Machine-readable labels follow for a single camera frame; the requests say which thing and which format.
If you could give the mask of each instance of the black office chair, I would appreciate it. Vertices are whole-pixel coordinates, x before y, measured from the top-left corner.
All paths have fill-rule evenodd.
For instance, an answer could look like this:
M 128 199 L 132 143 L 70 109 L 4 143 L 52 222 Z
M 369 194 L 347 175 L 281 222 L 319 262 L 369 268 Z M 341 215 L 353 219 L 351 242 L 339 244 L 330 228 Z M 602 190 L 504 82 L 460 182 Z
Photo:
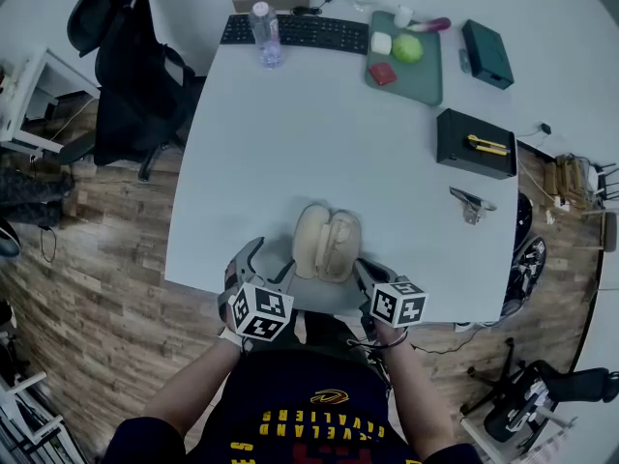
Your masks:
M 469 376 L 492 387 L 491 392 L 472 406 L 460 408 L 462 415 L 468 416 L 493 402 L 494 409 L 484 419 L 484 428 L 498 442 L 510 440 L 526 423 L 534 433 L 540 429 L 532 416 L 541 397 L 553 402 L 611 402 L 619 393 L 619 372 L 609 373 L 601 367 L 563 374 L 545 361 L 529 365 L 520 362 L 519 370 L 512 374 L 514 340 L 508 338 L 506 343 L 510 350 L 498 381 L 478 375 L 474 367 L 468 369 Z
M 89 153 L 96 165 L 132 160 L 141 162 L 138 178 L 148 180 L 160 148 L 185 147 L 177 130 L 195 109 L 193 70 L 155 38 L 149 0 L 79 0 L 67 33 L 80 56 L 99 49 L 102 91 L 96 131 L 63 147 L 61 163 Z

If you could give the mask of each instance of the wooden floor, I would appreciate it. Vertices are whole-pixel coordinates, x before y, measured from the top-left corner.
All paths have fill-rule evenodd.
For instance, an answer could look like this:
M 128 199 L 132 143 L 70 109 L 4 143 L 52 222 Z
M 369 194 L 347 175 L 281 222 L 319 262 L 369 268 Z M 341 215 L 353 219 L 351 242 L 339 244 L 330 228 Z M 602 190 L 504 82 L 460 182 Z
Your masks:
M 57 131 L 80 102 L 69 101 L 43 131 Z M 96 111 L 95 101 L 63 135 L 92 129 Z M 540 161 L 523 151 L 520 157 L 541 182 Z M 20 352 L 33 369 L 47 372 L 48 397 L 89 457 L 100 454 L 122 420 L 137 416 L 172 374 L 207 348 L 220 327 L 219 320 L 208 316 L 213 294 L 163 279 L 181 160 L 176 148 L 165 151 L 147 184 L 137 181 L 133 163 L 76 163 L 76 185 L 64 203 L 53 263 L 42 257 L 39 228 L 15 224 L 23 254 L 0 265 L 0 290 L 15 307 Z M 2 165 L 31 171 L 22 156 L 5 154 Z M 37 164 L 38 177 L 58 171 L 52 161 Z M 533 231 L 548 247 L 545 272 L 531 302 L 499 327 L 479 332 L 457 353 L 422 353 L 434 383 L 449 400 L 455 424 L 459 406 L 485 393 L 467 377 L 470 365 L 496 374 L 507 352 L 503 341 L 512 336 L 519 358 L 545 359 L 565 370 L 587 316 L 598 253 L 574 246 L 596 244 L 600 220 L 556 215 L 548 225 L 539 190 L 524 174 L 519 182 L 534 203 Z M 50 255 L 53 239 L 48 233 L 43 239 Z M 479 265 L 484 265 L 481 258 Z M 440 351 L 457 347 L 470 334 L 431 326 L 416 328 L 411 337 L 417 345 Z M 197 441 L 203 421 L 188 437 L 188 448 Z

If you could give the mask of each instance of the plastic water bottle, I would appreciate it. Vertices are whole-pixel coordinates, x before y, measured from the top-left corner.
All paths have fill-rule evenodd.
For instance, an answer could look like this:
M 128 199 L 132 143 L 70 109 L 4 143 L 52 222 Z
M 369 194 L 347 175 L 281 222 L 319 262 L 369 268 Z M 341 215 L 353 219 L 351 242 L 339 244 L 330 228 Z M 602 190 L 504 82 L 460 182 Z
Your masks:
M 278 15 L 266 2 L 257 2 L 250 12 L 250 25 L 260 50 L 260 63 L 267 69 L 281 64 L 281 44 Z

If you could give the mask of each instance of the white table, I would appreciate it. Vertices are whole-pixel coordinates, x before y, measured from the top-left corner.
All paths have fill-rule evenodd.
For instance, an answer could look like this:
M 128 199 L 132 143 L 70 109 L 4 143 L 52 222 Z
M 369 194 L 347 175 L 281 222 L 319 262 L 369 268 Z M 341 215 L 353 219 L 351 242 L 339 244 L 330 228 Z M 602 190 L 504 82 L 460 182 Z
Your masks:
M 325 15 L 368 19 L 347 7 Z M 444 61 L 457 57 L 453 41 L 443 41 Z M 516 177 L 497 181 L 437 164 L 442 108 L 367 87 L 366 57 L 284 50 L 285 64 L 267 71 L 254 47 L 219 47 L 183 158 L 165 278 L 219 292 L 228 261 L 258 236 L 267 244 L 256 269 L 273 277 L 290 258 L 297 218 L 320 202 L 355 213 L 363 254 L 429 292 L 426 321 L 496 320 L 514 244 Z M 475 81 L 451 63 L 444 74 L 446 88 Z M 449 96 L 446 89 L 445 107 Z M 467 224 L 450 186 L 497 211 Z M 351 283 L 295 278 L 290 292 L 295 307 L 346 316 L 361 301 Z
M 74 84 L 76 91 L 83 90 L 93 98 L 100 96 L 95 84 L 59 60 L 49 50 L 39 48 L 33 51 L 24 61 L 14 95 L 11 98 L 7 98 L 6 93 L 0 95 L 0 145 L 3 148 L 37 158 L 43 154 L 42 150 L 60 152 L 62 144 L 21 129 L 28 104 L 45 69 L 62 81 Z

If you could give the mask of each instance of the metal tool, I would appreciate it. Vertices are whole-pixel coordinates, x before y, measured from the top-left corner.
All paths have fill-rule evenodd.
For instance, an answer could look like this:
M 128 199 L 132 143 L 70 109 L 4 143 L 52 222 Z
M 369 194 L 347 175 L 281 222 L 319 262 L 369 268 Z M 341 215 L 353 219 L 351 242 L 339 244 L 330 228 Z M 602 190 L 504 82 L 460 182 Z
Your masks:
M 267 278 L 266 280 L 255 272 L 255 268 L 251 264 L 252 258 L 260 250 L 264 244 L 264 237 L 258 237 L 253 241 L 249 241 L 243 248 L 236 253 L 228 264 L 228 270 L 231 273 L 226 274 L 225 290 L 218 296 L 218 309 L 220 318 L 225 321 L 225 305 L 228 298 L 235 294 L 244 283 L 251 283 L 258 287 L 266 287 L 277 292 L 286 294 L 294 273 L 297 270 L 297 263 L 291 260 L 286 264 L 274 279 Z
M 475 134 L 467 135 L 466 139 L 468 140 L 469 144 L 477 151 L 492 153 L 501 157 L 506 157 L 511 152 L 511 150 L 504 144 L 480 139 Z
M 368 341 L 373 342 L 376 340 L 376 327 L 374 326 L 373 318 L 369 315 L 369 307 L 371 304 L 371 296 L 374 292 L 374 285 L 377 283 L 408 281 L 408 277 L 406 277 L 406 275 L 398 275 L 391 268 L 386 267 L 385 265 L 381 265 L 380 263 L 363 258 L 355 260 L 355 264 L 352 267 L 352 273 L 359 290 L 367 298 L 367 300 L 359 307 L 362 313 L 361 325 L 364 328 L 366 336 L 368 337 Z
M 486 211 L 493 212 L 496 210 L 495 204 L 485 201 L 479 196 L 456 188 L 449 188 L 449 192 L 464 203 L 464 219 L 471 225 L 476 225 L 480 218 L 486 215 Z

